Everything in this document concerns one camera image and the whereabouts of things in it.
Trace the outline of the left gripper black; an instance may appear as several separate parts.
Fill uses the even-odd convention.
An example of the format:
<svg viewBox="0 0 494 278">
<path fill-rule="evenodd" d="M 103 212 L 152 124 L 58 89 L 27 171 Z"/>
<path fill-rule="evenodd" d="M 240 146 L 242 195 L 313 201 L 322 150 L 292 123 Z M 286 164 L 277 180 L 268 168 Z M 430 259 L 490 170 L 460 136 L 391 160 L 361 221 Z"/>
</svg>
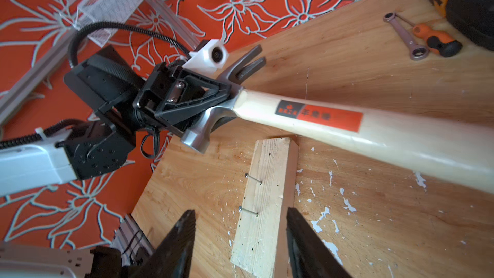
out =
<svg viewBox="0 0 494 278">
<path fill-rule="evenodd" d="M 183 136 L 207 109 L 226 101 L 231 90 L 227 82 L 161 64 L 133 100 L 133 117 L 139 129 L 164 129 Z"/>
</svg>

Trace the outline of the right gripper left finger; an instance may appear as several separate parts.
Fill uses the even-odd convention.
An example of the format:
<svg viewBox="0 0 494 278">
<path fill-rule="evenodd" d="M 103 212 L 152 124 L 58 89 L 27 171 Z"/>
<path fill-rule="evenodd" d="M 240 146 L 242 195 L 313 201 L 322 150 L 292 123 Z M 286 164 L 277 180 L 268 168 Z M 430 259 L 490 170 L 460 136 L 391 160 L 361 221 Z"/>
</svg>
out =
<svg viewBox="0 0 494 278">
<path fill-rule="evenodd" d="M 131 271 L 131 277 L 189 277 L 196 233 L 196 214 L 187 210 L 153 255 Z"/>
</svg>

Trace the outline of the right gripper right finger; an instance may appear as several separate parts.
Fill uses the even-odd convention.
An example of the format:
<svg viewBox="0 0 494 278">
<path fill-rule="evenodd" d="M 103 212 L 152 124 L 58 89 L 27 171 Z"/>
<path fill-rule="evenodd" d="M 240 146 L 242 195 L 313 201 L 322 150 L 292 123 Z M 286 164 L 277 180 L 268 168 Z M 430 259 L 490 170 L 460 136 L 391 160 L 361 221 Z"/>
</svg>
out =
<svg viewBox="0 0 494 278">
<path fill-rule="evenodd" d="M 288 208 L 286 218 L 293 277 L 350 276 L 296 208 Z"/>
</svg>

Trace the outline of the light wooden block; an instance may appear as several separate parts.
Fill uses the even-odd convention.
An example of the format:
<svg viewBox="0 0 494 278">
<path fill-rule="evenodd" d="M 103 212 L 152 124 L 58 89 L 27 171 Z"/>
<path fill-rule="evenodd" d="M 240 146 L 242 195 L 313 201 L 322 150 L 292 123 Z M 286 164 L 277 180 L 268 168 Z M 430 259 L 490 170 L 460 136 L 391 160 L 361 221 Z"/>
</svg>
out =
<svg viewBox="0 0 494 278">
<path fill-rule="evenodd" d="M 239 212 L 231 263 L 255 277 L 287 277 L 287 210 L 294 205 L 298 145 L 290 138 L 258 140 Z"/>
</svg>

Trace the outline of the wooden handle claw hammer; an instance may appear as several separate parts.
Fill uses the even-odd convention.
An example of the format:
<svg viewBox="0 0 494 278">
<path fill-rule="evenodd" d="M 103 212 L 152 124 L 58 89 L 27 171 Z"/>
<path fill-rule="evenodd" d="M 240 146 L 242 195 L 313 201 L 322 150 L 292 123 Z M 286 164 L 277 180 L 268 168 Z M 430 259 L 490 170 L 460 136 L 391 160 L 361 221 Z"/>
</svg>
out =
<svg viewBox="0 0 494 278">
<path fill-rule="evenodd" d="M 223 118 L 275 127 L 352 153 L 418 171 L 486 193 L 493 192 L 493 130 L 436 118 L 315 102 L 247 90 L 242 83 L 266 60 L 256 46 L 217 70 L 232 85 L 226 101 L 207 109 L 181 141 L 204 153 Z"/>
</svg>

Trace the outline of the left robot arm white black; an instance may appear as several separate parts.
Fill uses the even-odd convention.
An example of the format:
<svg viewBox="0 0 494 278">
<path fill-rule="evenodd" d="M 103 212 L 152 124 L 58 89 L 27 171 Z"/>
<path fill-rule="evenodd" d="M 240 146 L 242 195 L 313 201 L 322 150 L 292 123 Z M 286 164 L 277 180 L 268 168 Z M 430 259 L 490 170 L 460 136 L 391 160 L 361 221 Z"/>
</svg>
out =
<svg viewBox="0 0 494 278">
<path fill-rule="evenodd" d="M 78 59 L 81 42 L 102 29 L 139 33 L 169 42 L 183 59 L 157 64 L 140 77 L 112 47 L 85 61 Z M 1 142 L 1 195 L 87 180 L 118 170 L 134 149 L 137 134 L 154 142 L 149 158 L 159 153 L 162 131 L 182 136 L 206 110 L 225 102 L 233 86 L 212 74 L 229 54 L 218 40 L 204 40 L 193 51 L 169 36 L 130 24 L 100 21 L 82 28 L 68 47 L 70 71 L 64 83 L 96 116 L 94 121 L 68 118 L 45 129 Z"/>
</svg>

